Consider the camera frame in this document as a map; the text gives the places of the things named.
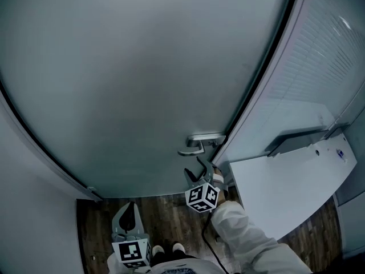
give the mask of white desk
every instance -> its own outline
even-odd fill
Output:
[[[343,159],[337,149],[344,153]],[[354,153],[340,134],[273,158],[243,160],[230,167],[248,215],[268,237],[280,239],[318,210],[355,165]]]

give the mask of person's hand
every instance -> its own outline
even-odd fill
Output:
[[[222,172],[218,168],[214,169],[214,173],[223,176]],[[226,197],[224,196],[224,191],[220,190],[218,194],[217,207],[224,202],[226,202]]]

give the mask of white shoe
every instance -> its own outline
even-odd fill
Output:
[[[152,256],[154,257],[157,253],[165,253],[165,250],[162,246],[156,245],[152,248]]]
[[[174,251],[176,251],[176,250],[180,250],[180,251],[183,251],[185,253],[185,248],[180,243],[176,243],[176,244],[173,245],[172,252],[174,253]]]

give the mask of wooden floor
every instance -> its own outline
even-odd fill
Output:
[[[230,189],[229,200],[238,200],[237,192]],[[107,259],[113,252],[111,221],[126,203],[134,201],[138,207],[145,231],[150,234],[152,246],[160,244],[170,251],[174,241],[181,242],[186,253],[201,259],[216,260],[201,238],[207,214],[199,214],[185,205],[184,194],[161,197],[106,199],[103,202],[78,200],[77,221],[80,251],[85,274],[107,274]],[[227,271],[240,271],[239,264],[224,243],[216,242],[216,233],[210,225],[206,238]],[[330,198],[311,218],[283,237],[279,242],[288,244],[311,268],[322,271],[340,255],[341,241],[338,218],[333,198]]]

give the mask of door lever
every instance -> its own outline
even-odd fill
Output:
[[[204,134],[204,135],[192,135],[189,136],[186,140],[187,147],[198,147],[197,151],[185,152],[178,151],[177,153],[181,156],[196,156],[205,153],[204,146],[213,146],[216,148],[217,146],[223,144],[224,139],[226,138],[223,134]]]

